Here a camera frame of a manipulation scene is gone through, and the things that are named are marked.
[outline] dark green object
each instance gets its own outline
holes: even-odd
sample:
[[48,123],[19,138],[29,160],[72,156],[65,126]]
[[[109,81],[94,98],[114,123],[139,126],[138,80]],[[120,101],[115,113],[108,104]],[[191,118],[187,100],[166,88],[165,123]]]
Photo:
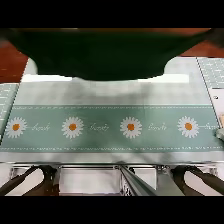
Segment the dark green object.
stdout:
[[19,32],[9,37],[32,58],[39,75],[86,80],[143,79],[162,75],[167,62],[205,40],[155,32]]

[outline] white daisy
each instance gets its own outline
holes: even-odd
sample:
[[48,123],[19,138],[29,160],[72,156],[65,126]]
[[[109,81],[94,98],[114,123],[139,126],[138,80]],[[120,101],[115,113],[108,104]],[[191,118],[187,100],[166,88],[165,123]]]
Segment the white daisy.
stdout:
[[199,133],[199,127],[197,122],[194,120],[194,118],[190,117],[182,117],[179,119],[177,127],[178,130],[182,132],[182,135],[189,138],[194,138]]
[[26,128],[27,125],[25,119],[22,119],[21,117],[15,117],[8,122],[5,131],[6,135],[8,135],[8,138],[17,138],[23,134],[23,131],[25,131]]
[[63,135],[66,135],[66,138],[75,138],[82,134],[81,131],[83,130],[83,126],[83,121],[78,117],[69,117],[65,122],[63,122]]
[[123,131],[123,135],[125,135],[126,138],[135,138],[141,134],[142,130],[140,121],[134,117],[126,117],[126,119],[123,119],[120,127],[120,131]]

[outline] yellow flower center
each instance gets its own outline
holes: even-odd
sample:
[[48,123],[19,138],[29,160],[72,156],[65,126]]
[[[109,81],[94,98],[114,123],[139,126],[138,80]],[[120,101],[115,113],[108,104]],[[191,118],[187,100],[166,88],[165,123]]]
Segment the yellow flower center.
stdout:
[[19,124],[14,124],[12,126],[13,131],[17,131],[17,130],[19,130],[19,128],[20,128],[20,125]]
[[71,131],[74,131],[76,128],[77,128],[76,124],[70,124],[70,125],[69,125],[69,129],[70,129]]
[[190,123],[186,123],[186,124],[185,124],[185,128],[186,128],[188,131],[190,131],[190,130],[192,129],[192,124],[190,124]]
[[135,126],[133,124],[128,124],[128,130],[133,131],[135,129]]

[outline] gingham pattern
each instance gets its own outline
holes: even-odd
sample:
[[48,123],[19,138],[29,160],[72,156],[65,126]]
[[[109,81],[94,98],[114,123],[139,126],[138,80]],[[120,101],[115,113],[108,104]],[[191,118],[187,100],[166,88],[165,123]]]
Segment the gingham pattern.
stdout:
[[208,88],[224,88],[224,58],[198,57],[198,64]]
[[18,84],[0,84],[0,136],[2,136],[6,122],[18,89]]
[[211,105],[195,57],[170,60],[164,73],[189,75],[189,83],[92,82],[77,78],[72,82],[21,83],[15,105]]

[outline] brown wooden surface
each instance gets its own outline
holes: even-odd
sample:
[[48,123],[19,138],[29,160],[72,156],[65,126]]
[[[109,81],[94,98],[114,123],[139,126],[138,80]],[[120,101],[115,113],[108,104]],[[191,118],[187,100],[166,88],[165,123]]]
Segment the brown wooden surface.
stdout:
[[[193,35],[206,31],[209,28],[103,28],[104,31],[130,31],[139,29],[144,31],[177,32],[185,35]],[[194,57],[220,57],[224,58],[224,50],[215,47],[205,41],[184,52],[181,56]],[[0,46],[0,83],[20,82],[26,66],[27,56],[23,55],[9,42]]]

